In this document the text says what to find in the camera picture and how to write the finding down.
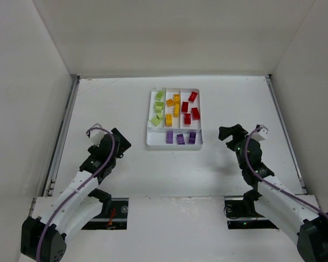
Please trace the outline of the purple brick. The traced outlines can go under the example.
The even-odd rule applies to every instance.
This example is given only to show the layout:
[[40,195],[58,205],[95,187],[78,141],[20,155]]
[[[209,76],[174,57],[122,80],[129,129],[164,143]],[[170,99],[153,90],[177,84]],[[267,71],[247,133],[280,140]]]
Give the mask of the purple brick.
[[185,138],[184,138],[183,134],[177,134],[177,144],[185,145]]
[[196,141],[196,132],[190,132],[188,144],[194,145]]

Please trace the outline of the red rectangular brick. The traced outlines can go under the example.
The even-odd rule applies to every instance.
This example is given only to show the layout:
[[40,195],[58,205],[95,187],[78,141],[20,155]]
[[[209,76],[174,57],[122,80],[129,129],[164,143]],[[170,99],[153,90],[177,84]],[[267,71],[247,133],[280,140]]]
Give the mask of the red rectangular brick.
[[193,120],[200,120],[200,112],[198,108],[191,108],[191,114]]

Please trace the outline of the red long brick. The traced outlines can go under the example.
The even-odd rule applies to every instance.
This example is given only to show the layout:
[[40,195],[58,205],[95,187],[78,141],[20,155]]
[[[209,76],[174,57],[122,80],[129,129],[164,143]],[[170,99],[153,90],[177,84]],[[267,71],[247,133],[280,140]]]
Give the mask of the red long brick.
[[198,96],[198,93],[197,92],[191,92],[189,98],[188,98],[188,101],[191,102],[191,103],[194,103],[196,98]]

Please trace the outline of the lavender half-round brick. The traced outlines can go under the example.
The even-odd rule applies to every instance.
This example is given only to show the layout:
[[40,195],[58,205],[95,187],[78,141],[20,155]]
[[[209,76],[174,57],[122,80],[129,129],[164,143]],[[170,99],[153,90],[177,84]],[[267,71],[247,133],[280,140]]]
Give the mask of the lavender half-round brick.
[[173,144],[173,131],[166,132],[166,144]]

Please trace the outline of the yellow butterfly print brick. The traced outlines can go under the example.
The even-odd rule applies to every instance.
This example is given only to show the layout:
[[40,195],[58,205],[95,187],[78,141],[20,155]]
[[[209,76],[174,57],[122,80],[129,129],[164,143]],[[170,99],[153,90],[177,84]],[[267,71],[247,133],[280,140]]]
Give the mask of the yellow butterfly print brick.
[[165,125],[171,127],[173,124],[173,116],[172,114],[165,114]]

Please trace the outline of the small lime green brick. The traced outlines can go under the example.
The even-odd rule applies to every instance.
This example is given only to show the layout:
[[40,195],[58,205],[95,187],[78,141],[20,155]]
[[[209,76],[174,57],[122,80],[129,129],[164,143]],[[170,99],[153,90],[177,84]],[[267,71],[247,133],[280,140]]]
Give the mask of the small lime green brick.
[[157,115],[156,115],[156,118],[157,118],[159,121],[162,121],[162,120],[163,120],[163,115],[157,114]]

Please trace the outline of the yellow small square brick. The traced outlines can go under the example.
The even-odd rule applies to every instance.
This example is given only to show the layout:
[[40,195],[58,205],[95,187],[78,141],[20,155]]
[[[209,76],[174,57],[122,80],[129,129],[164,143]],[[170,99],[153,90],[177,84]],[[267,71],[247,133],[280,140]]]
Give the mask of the yellow small square brick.
[[166,101],[166,105],[167,105],[168,107],[172,107],[172,106],[175,106],[175,102],[174,102],[173,99],[168,99],[168,100]]

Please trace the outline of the red butterfly-shaped brick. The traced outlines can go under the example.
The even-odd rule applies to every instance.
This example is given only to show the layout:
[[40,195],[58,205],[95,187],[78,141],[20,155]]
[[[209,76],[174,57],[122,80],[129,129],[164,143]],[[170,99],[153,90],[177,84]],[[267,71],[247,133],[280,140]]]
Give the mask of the red butterfly-shaped brick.
[[187,114],[189,110],[189,102],[182,102],[181,112]]

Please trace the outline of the yellow long brick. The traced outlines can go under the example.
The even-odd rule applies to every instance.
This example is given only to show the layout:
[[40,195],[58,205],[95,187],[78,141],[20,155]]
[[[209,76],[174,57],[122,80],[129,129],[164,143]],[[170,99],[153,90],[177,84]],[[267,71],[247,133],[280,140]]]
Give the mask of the yellow long brick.
[[174,106],[174,112],[173,112],[173,116],[175,118],[179,117],[179,114],[180,114],[180,105],[179,104],[176,104]]

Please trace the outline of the lime green square brick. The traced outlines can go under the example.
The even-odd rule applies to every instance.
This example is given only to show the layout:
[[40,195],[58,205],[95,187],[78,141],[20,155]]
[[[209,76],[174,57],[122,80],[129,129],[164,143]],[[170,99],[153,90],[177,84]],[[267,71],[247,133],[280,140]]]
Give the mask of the lime green square brick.
[[163,109],[164,107],[165,107],[164,102],[158,102],[158,101],[155,102],[155,108]]
[[161,123],[161,120],[157,117],[153,117],[150,122],[155,126],[157,127],[160,123]]

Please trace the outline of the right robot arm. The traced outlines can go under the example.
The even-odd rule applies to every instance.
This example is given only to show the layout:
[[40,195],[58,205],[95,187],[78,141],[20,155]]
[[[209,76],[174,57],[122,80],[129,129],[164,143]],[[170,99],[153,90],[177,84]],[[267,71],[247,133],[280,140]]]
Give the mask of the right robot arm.
[[262,162],[260,142],[268,128],[257,125],[247,132],[240,124],[220,127],[218,138],[236,154],[244,181],[252,189],[243,195],[246,211],[257,213],[295,244],[304,261],[328,261],[328,212],[297,197]]

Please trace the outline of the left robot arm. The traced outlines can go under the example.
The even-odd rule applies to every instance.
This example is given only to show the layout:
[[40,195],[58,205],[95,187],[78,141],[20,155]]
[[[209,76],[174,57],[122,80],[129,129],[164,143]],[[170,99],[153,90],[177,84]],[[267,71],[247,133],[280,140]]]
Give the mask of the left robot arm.
[[89,156],[70,184],[44,213],[29,216],[22,224],[20,252],[34,261],[60,261],[67,243],[90,220],[106,218],[106,228],[112,229],[112,220],[121,211],[99,185],[131,143],[117,128],[107,131],[94,125],[86,135],[92,141],[87,150]]

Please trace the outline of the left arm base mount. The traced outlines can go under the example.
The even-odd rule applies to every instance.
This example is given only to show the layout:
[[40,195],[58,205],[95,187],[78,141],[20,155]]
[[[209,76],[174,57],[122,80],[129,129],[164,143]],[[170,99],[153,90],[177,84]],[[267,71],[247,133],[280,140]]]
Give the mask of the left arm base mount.
[[89,196],[102,203],[101,213],[87,222],[82,230],[126,230],[129,198],[113,198],[109,193],[95,189]]

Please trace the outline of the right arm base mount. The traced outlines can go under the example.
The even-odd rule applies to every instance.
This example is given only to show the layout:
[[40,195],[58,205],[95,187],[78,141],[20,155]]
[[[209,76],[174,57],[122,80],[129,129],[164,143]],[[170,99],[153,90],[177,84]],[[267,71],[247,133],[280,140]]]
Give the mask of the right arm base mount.
[[254,202],[261,195],[253,189],[242,197],[224,199],[224,215],[230,230],[278,229],[269,219],[255,211]]

